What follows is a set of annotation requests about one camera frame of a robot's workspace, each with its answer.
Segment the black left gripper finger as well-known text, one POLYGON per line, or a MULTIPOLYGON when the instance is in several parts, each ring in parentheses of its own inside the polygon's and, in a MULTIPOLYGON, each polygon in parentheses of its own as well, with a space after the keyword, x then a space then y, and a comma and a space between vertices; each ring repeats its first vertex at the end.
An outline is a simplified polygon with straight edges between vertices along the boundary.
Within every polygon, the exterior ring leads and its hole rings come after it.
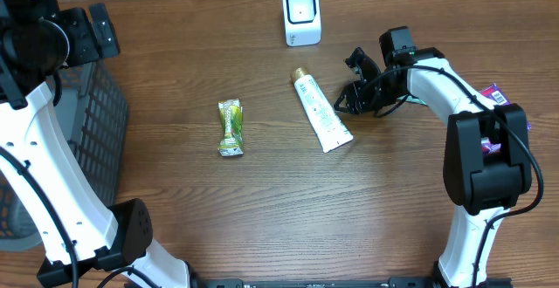
POLYGON ((114 28, 104 3, 91 4, 89 6, 89 11, 92 18, 92 26, 95 31, 114 28))
POLYGON ((113 58, 121 53, 121 48, 111 28, 100 29, 100 55, 103 58, 113 58))

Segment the white tube with gold cap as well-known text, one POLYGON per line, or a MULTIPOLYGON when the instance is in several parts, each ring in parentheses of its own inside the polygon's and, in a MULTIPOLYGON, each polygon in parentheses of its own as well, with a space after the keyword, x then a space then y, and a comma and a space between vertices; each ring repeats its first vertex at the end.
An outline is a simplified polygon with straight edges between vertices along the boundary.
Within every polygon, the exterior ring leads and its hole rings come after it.
POLYGON ((291 75, 303 109, 313 128, 323 153, 328 153, 346 143, 354 137, 345 127, 328 102, 323 91, 306 67, 295 69, 291 75))

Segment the purple pad package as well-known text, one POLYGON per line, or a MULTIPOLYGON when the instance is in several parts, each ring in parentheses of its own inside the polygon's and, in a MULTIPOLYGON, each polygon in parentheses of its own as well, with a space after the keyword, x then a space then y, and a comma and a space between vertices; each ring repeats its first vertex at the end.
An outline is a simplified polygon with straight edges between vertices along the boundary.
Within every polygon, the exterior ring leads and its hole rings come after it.
MULTIPOLYGON (((480 90, 480 94, 488 99, 491 99, 498 106, 508 106, 511 104, 509 98, 496 84, 492 84, 485 89, 480 90)), ((500 151, 501 144, 491 141, 486 137, 481 139, 481 148, 483 155, 494 154, 500 151)))

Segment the yellow green Pokka drink pouch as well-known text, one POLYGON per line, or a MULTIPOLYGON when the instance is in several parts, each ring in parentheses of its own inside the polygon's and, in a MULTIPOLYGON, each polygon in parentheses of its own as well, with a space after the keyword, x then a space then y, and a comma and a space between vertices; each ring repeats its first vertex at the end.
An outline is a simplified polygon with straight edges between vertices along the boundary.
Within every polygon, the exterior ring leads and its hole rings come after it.
POLYGON ((223 157, 242 155, 244 142, 242 136, 243 108, 239 99, 228 99, 218 103, 223 128, 223 138, 218 144, 218 152, 223 157))

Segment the teal wet wipes pack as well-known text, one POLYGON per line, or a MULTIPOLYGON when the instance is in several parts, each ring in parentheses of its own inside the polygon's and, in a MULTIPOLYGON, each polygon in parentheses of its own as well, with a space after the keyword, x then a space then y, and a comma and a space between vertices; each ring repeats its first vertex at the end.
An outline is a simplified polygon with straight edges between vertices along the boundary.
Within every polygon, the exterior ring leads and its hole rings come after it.
POLYGON ((403 97, 398 98, 398 101, 403 100, 403 99, 405 99, 405 102, 409 102, 409 103, 413 103, 413 104, 419 104, 419 105, 422 105, 422 106, 427 106, 426 103, 425 103, 424 101, 422 101, 421 99, 419 99, 419 98, 415 98, 415 97, 409 96, 409 97, 406 99, 406 98, 403 96, 403 97))

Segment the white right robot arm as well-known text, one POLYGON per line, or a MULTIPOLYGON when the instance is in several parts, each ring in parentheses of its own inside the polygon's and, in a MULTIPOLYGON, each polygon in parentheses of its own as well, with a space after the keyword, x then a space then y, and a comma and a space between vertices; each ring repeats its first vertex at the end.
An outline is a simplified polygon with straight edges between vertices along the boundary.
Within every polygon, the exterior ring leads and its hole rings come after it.
POLYGON ((531 187, 526 114, 476 91, 438 49, 417 48, 406 26, 387 30, 379 44, 384 68, 360 47, 346 58, 359 78, 343 88, 334 108, 381 118, 413 97, 445 124, 443 182, 454 211, 431 282, 489 287, 487 260, 501 221, 517 214, 519 197, 531 187))

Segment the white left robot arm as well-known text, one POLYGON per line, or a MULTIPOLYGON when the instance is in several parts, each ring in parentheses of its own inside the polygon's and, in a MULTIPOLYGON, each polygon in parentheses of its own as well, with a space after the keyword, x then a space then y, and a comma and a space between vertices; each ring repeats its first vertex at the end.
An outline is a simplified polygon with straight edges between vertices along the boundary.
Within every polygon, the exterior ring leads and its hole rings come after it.
POLYGON ((90 270, 140 287, 197 285, 189 265, 153 236, 140 199, 106 206, 87 181, 59 125, 59 69, 117 56, 106 7, 61 10, 58 0, 1 0, 1 170, 45 247, 38 281, 77 286, 90 270))

